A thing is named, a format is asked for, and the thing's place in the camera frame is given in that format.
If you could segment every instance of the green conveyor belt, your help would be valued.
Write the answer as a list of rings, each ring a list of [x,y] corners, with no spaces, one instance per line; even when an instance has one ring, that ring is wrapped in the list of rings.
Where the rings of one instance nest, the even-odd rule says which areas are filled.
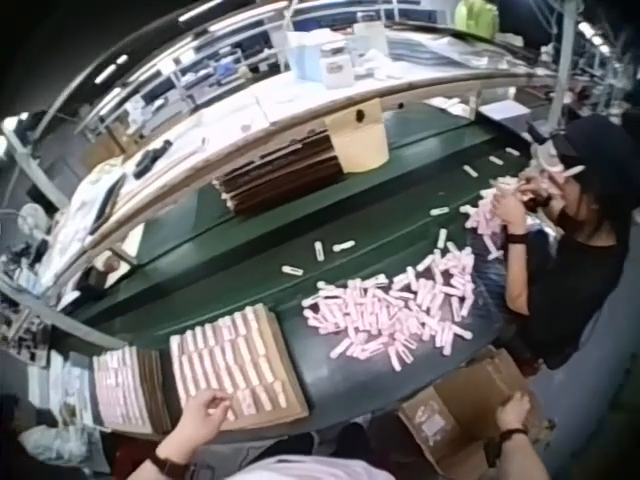
[[[507,165],[489,162],[489,154],[505,158]],[[336,282],[378,272],[397,274],[433,249],[435,232],[443,226],[450,228],[453,238],[460,241],[463,217],[457,207],[471,202],[489,178],[521,168],[519,159],[507,157],[504,152],[496,152],[495,146],[486,149],[484,155],[467,159],[480,173],[479,178],[470,177],[460,164],[452,165],[431,181],[319,226],[232,268],[212,272],[209,278],[189,288],[103,323],[101,330],[141,345],[160,347],[167,344],[171,334],[258,302],[274,308],[283,328],[288,330],[288,322],[300,321],[299,300],[314,292],[318,280]],[[450,206],[452,213],[429,216],[430,209],[441,206]],[[313,242],[318,239],[327,246],[353,239],[357,246],[343,254],[329,253],[325,262],[318,263],[313,251]],[[305,275],[284,275],[280,272],[282,265],[302,268]],[[291,333],[295,336],[301,332]]]
[[[408,105],[387,115],[389,147],[401,147],[469,124],[469,120],[428,105]],[[145,225],[138,262],[146,265],[194,237],[235,217],[213,186],[187,195],[161,218]]]
[[[439,111],[434,115],[434,109],[426,105],[419,107],[425,110],[425,116],[434,121],[444,115]],[[406,116],[399,118],[403,119],[402,123],[406,123],[407,127],[413,126],[414,138],[420,138],[415,132],[415,124],[419,122],[414,122],[414,117],[415,111],[408,111]],[[449,117],[451,116],[446,117],[449,120],[448,131],[433,135],[434,129],[431,129],[430,137],[410,144],[404,142],[406,145],[392,150],[390,161],[377,170],[348,176],[336,185],[257,217],[230,217],[208,229],[202,227],[202,233],[192,235],[189,241],[184,241],[136,270],[130,278],[114,286],[106,299],[75,315],[96,326],[112,321],[159,297],[208,278],[212,272],[225,271],[243,260],[278,247],[290,238],[311,231],[318,225],[427,181],[449,164],[464,163],[469,154],[483,155],[487,148],[493,148],[490,147],[494,141],[493,132],[479,125],[465,125],[468,123],[466,120],[455,119],[454,123]],[[401,125],[392,125],[392,140],[399,136],[400,130]],[[217,205],[212,200],[212,210],[219,212]],[[165,243],[184,235],[179,227],[184,227],[183,222],[188,212],[183,210],[188,210],[187,207],[186,203],[180,205],[178,214],[170,211],[167,214],[169,217],[163,219],[163,223],[166,222],[162,226]],[[191,217],[198,218],[200,212],[205,210],[206,207],[199,202],[193,203]]]
[[[505,144],[490,125],[469,124],[426,105],[400,114],[388,126],[390,143],[396,145],[391,159],[373,172],[349,176],[253,218],[229,216],[213,188],[185,199],[148,226],[155,235],[143,250],[175,246],[75,316],[128,341],[160,346],[171,333],[248,304],[286,308],[311,294],[318,280],[366,276],[389,259],[396,260],[387,268],[402,270],[410,263],[404,253],[459,219],[455,212],[431,218],[431,208],[470,201],[489,178],[516,171],[521,162],[513,157],[507,160],[514,165],[508,161],[501,167],[487,160]],[[467,175],[461,169],[465,163],[480,177]],[[332,243],[350,239],[356,248],[315,261],[315,240],[329,250]],[[303,268],[305,276],[284,275],[282,265]]]

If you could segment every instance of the black wristband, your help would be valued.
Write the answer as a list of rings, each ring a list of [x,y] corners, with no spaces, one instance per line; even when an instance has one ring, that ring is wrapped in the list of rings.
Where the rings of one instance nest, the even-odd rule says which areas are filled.
[[[525,437],[529,436],[529,433],[527,432],[526,428],[511,428],[509,430],[505,430],[503,432],[500,433],[500,436],[498,437],[498,445],[499,445],[499,449],[500,449],[500,454],[502,454],[502,446],[507,443],[509,440],[511,440],[511,438],[514,435],[524,435]]]
[[[158,457],[155,452],[151,454],[149,461],[153,463],[160,473],[171,480],[182,479],[189,471],[189,464],[179,465],[177,463],[173,463],[170,460]]]
[[[507,244],[508,245],[526,245],[527,244],[527,234],[526,233],[507,233]]]

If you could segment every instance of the green bottle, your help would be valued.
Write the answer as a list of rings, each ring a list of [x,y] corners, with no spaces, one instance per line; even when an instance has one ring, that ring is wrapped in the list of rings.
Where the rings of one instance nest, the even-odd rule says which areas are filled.
[[[455,27],[493,40],[499,30],[498,7],[486,0],[462,0],[454,15]]]

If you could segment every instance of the fan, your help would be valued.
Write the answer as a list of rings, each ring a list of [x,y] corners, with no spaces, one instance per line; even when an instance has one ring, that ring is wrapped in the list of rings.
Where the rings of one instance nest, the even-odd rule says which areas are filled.
[[[39,242],[47,236],[51,220],[37,203],[27,203],[20,209],[18,228],[22,233]]]

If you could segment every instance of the open cardboard box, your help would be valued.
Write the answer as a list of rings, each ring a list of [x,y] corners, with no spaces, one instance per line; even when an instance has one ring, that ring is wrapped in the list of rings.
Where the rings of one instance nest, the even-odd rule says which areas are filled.
[[[539,403],[504,350],[484,351],[475,363],[405,402],[399,415],[440,474],[477,480],[488,468],[483,444],[499,434],[496,409],[517,391],[531,396],[527,427],[535,440],[544,428]]]

